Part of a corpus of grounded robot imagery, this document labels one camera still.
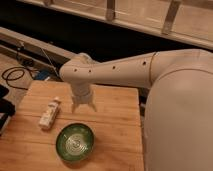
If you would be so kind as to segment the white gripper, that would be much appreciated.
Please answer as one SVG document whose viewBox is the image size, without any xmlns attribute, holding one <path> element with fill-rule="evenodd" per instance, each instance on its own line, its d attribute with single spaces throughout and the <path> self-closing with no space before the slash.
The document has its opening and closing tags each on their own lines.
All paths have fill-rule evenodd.
<svg viewBox="0 0 213 171">
<path fill-rule="evenodd" d="M 88 83 L 73 83 L 71 85 L 72 90 L 72 100 L 73 103 L 71 106 L 71 113 L 74 114 L 75 110 L 78 108 L 78 105 L 88 104 L 95 112 L 97 108 L 93 104 L 93 90 Z"/>
</svg>

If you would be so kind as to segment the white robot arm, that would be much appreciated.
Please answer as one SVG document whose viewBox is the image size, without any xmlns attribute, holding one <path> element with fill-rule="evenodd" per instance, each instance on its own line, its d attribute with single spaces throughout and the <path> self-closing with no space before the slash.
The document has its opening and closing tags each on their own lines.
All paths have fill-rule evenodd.
<svg viewBox="0 0 213 171">
<path fill-rule="evenodd" d="M 152 52 L 99 63 L 84 53 L 60 68 L 73 105 L 92 104 L 92 84 L 147 88 L 145 171 L 213 171 L 213 53 Z"/>
</svg>

